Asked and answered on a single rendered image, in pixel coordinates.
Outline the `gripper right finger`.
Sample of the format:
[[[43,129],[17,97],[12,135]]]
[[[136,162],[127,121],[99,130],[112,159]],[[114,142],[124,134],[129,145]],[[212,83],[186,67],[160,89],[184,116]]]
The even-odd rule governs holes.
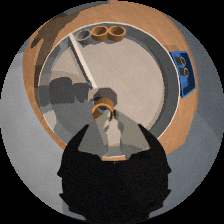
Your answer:
[[[145,127],[136,123],[118,110],[114,110],[114,119],[118,121],[120,130],[120,151],[128,160],[131,154],[138,154],[138,158],[151,159],[161,164],[167,174],[171,173],[166,153],[157,140]]]

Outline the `bronze bushing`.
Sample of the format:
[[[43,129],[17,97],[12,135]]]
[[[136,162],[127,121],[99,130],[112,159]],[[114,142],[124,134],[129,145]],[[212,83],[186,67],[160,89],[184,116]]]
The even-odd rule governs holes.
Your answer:
[[[123,40],[126,30],[120,26],[113,26],[109,28],[108,32],[109,32],[109,39],[111,41],[119,42]],[[119,33],[121,35],[114,35],[113,33]]]
[[[96,41],[99,41],[99,42],[105,41],[109,38],[108,28],[105,27],[105,26],[97,26],[97,27],[92,29],[91,33],[92,33],[94,39]],[[96,35],[96,34],[99,34],[99,33],[104,33],[104,34]]]
[[[107,107],[110,108],[110,110],[112,110],[112,118],[109,120],[109,122],[112,121],[112,119],[114,118],[114,106],[113,106],[113,102],[112,102],[110,99],[108,99],[108,98],[100,98],[100,99],[96,102],[94,108],[92,109],[92,117],[93,117],[93,119],[95,120],[95,119],[97,119],[99,116],[101,116],[102,114],[104,114],[104,113],[101,113],[101,112],[98,110],[98,108],[97,108],[98,106],[101,106],[101,105],[103,105],[103,106],[107,106]]]

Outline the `grey metal ring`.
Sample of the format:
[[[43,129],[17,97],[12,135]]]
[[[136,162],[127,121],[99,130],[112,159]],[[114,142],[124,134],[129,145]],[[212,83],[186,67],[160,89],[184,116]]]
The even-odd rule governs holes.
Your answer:
[[[187,68],[179,67],[179,72],[180,72],[180,75],[188,77],[188,70],[187,70]]]
[[[88,37],[83,39],[86,36]],[[94,37],[90,30],[82,30],[76,35],[76,40],[79,41],[82,45],[89,45],[94,41]]]
[[[183,65],[183,66],[185,66],[185,60],[184,60],[184,58],[183,57],[175,57],[175,60],[176,60],[176,62],[177,62],[177,65]],[[182,61],[182,62],[181,62]],[[183,64],[182,64],[183,63]]]

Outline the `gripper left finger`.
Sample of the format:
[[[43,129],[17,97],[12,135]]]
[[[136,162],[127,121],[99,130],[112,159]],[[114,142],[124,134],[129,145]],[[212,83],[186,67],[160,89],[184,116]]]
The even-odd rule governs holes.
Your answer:
[[[72,164],[82,160],[92,160],[92,155],[103,155],[108,152],[109,120],[112,110],[106,111],[90,124],[86,124],[67,144],[64,149],[61,166],[57,175],[62,178],[65,170]]]

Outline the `blue open box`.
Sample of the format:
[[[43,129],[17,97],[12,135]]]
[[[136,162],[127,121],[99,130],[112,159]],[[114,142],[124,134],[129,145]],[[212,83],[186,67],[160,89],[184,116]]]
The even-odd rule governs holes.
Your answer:
[[[194,76],[194,71],[193,71],[193,67],[191,64],[191,60],[189,58],[187,51],[172,51],[172,52],[169,52],[169,54],[171,55],[171,57],[174,61],[174,64],[178,70],[178,75],[179,75],[179,80],[180,80],[179,81],[180,82],[180,96],[183,99],[188,94],[190,94],[193,90],[196,89],[195,76]],[[177,65],[175,57],[183,57],[185,60],[185,63],[186,63],[185,66]],[[187,68],[189,76],[188,77],[181,76],[180,72],[179,72],[179,67]]]

